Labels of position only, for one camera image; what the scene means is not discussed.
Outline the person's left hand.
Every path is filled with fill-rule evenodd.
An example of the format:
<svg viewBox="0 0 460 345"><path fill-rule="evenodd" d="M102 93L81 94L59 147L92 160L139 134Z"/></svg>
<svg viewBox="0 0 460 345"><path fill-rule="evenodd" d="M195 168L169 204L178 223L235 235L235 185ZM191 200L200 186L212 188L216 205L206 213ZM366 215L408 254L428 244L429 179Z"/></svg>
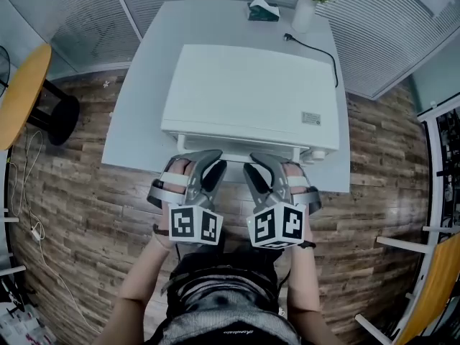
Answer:
<svg viewBox="0 0 460 345"><path fill-rule="evenodd" d="M189 176L192 173L192 170L195 166L195 163L187 159L175 160L171 166L168 168L169 173L178 174L178 175L187 175ZM173 184L173 183L163 183L163 190L178 193L181 195L185 194L185 186Z"/></svg>

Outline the white toaster oven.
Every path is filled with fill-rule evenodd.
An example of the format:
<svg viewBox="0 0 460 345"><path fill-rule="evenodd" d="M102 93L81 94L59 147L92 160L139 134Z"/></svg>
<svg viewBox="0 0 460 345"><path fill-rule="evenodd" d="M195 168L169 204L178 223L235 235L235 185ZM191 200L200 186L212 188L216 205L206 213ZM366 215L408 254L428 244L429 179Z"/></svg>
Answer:
<svg viewBox="0 0 460 345"><path fill-rule="evenodd" d="M185 134L300 147L298 162L318 162L312 151L327 157L340 147L332 67L249 47L185 45L161 128L176 139Z"/></svg>

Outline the person's grey patterned top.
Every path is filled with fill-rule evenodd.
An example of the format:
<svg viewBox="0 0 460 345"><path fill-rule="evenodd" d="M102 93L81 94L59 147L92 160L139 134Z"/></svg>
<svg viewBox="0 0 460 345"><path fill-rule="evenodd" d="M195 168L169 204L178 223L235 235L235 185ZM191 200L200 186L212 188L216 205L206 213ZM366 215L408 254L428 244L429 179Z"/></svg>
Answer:
<svg viewBox="0 0 460 345"><path fill-rule="evenodd" d="M167 292L167 318L144 345L301 345L278 314L276 292L211 280Z"/></svg>

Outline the person's black trousers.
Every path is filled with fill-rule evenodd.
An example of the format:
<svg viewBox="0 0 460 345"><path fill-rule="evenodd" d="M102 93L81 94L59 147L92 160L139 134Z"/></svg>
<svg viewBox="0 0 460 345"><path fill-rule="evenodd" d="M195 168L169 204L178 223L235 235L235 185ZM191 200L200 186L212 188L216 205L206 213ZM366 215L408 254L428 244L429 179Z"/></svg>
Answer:
<svg viewBox="0 0 460 345"><path fill-rule="evenodd" d="M283 251L254 248L245 241L232 252L224 252L224 244L221 235L216 246L202 245L182 257L162 288L168 317L248 306L278 312L275 262Z"/></svg>

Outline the person's right hand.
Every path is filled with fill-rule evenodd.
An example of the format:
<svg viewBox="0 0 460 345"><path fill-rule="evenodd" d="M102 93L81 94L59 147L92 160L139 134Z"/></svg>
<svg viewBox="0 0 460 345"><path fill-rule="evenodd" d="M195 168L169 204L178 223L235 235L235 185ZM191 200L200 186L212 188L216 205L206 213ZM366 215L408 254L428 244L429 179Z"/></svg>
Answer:
<svg viewBox="0 0 460 345"><path fill-rule="evenodd" d="M305 176L303 169L295 163L285 163L282 167L287 177L290 192L293 195L306 193L311 184Z"/></svg>

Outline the white vase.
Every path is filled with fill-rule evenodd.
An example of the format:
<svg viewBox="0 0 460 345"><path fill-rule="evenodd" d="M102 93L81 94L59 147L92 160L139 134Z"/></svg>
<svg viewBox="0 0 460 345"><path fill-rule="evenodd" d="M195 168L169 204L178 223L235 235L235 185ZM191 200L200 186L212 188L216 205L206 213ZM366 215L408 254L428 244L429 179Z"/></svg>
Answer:
<svg viewBox="0 0 460 345"><path fill-rule="evenodd" d="M317 1L297 0L291 27L298 33L306 33L316 11Z"/></svg>

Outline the black standing fan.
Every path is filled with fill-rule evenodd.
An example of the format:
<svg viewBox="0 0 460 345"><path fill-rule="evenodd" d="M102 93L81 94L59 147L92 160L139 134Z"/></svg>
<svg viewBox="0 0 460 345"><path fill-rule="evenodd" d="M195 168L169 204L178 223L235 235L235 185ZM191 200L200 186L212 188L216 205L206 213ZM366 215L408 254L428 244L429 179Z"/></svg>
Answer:
<svg viewBox="0 0 460 345"><path fill-rule="evenodd" d="M8 52L0 45L0 95L8 87L11 63Z"/></svg>

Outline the wooden desk with white frame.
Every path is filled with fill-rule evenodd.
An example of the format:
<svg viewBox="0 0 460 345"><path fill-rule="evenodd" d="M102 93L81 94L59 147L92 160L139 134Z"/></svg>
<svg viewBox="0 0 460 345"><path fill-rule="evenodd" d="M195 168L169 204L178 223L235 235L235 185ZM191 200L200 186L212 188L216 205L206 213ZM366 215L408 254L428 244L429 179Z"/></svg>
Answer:
<svg viewBox="0 0 460 345"><path fill-rule="evenodd" d="M363 315L355 315L355 320L369 332L381 345L407 345L422 333L434 320L441 316L449 301L451 292L460 275L460 226L455 229L425 226L424 231L432 234L450 234L450 237L437 244L419 244L377 237L377 242L424 255L420 267L419 282L413 293L406 298L410 301L390 339L373 326Z"/></svg>

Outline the dark green tissue box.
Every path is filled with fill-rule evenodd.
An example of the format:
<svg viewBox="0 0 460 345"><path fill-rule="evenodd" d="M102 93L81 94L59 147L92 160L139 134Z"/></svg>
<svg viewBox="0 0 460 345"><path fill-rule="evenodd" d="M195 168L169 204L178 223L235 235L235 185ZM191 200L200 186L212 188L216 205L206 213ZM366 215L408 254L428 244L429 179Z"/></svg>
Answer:
<svg viewBox="0 0 460 345"><path fill-rule="evenodd" d="M278 22L280 9L276 4L268 4L265 0L247 2L247 19L255 22Z"/></svg>

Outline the person's left forearm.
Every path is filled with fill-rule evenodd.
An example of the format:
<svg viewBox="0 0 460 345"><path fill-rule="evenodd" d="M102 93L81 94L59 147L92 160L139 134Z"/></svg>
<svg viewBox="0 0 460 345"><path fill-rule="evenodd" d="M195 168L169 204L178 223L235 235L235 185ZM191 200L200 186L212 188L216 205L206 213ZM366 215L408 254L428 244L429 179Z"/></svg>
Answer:
<svg viewBox="0 0 460 345"><path fill-rule="evenodd" d="M113 312L93 345L142 345L144 315L162 264L173 244L154 234L125 277Z"/></svg>

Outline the white rectangular table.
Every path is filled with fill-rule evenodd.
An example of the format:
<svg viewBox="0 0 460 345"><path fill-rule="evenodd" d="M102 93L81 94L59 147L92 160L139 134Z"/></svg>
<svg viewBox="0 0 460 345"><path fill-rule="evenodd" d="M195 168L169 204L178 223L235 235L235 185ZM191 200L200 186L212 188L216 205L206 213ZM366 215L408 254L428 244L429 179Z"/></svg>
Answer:
<svg viewBox="0 0 460 345"><path fill-rule="evenodd" d="M328 63L333 70L339 115L339 150L303 165L319 190L350 189L350 144L346 97L328 20L316 16L308 32L286 41L294 12L281 8L278 22L247 19L247 3L230 0L165 2L149 26L128 70L111 118L102 161L159 172L180 154L174 136L163 132L162 114L180 52L185 45L224 45L281 52ZM242 181L242 165L230 162L228 181Z"/></svg>

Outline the round wooden table black base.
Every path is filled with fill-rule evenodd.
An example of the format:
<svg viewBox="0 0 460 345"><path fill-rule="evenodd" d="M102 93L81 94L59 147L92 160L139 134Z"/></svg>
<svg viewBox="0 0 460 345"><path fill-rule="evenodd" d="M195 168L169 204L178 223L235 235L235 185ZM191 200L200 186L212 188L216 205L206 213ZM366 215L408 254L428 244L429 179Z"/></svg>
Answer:
<svg viewBox="0 0 460 345"><path fill-rule="evenodd" d="M46 79L52 58L52 48L45 43L37 47L20 65L6 85L0 105L0 150L9 149L26 123L47 132L51 144L64 144L78 122L80 103L75 96L61 91ZM52 112L37 108L42 90L59 99Z"/></svg>

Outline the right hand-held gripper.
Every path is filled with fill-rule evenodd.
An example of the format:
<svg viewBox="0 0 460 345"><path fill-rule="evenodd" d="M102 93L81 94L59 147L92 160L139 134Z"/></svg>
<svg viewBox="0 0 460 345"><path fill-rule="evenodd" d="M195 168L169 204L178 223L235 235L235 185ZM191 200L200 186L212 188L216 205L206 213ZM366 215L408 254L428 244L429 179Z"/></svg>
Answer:
<svg viewBox="0 0 460 345"><path fill-rule="evenodd" d="M318 189L310 185L306 193L293 195L283 167L289 159L261 152L249 156L272 177L269 184L254 166L244 163L244 178L255 203L253 214L247 218L252 246L285 249L310 241L305 238L305 221L322 208Z"/></svg>

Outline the person's right forearm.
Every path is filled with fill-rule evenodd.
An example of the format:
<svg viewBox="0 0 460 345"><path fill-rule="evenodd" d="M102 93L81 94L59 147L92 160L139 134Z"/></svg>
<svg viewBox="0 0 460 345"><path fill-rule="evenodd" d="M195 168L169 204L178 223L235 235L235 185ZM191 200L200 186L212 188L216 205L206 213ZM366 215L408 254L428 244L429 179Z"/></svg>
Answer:
<svg viewBox="0 0 460 345"><path fill-rule="evenodd" d="M314 345L341 345L321 313L316 264L311 248L292 248L287 317L306 341Z"/></svg>

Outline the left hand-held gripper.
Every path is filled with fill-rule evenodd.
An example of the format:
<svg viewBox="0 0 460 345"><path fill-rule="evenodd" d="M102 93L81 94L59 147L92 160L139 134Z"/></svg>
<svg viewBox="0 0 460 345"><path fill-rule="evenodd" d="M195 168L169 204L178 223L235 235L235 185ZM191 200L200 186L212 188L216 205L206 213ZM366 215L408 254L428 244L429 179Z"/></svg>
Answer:
<svg viewBox="0 0 460 345"><path fill-rule="evenodd" d="M208 149L174 156L159 178L152 181L147 201L166 210L170 232L166 237L170 241L207 245L219 243L223 217L215 212L214 201L227 169L227 161L221 160L222 154L220 149ZM189 176L167 171L179 159L195 163ZM185 194L163 190L164 182L185 186Z"/></svg>

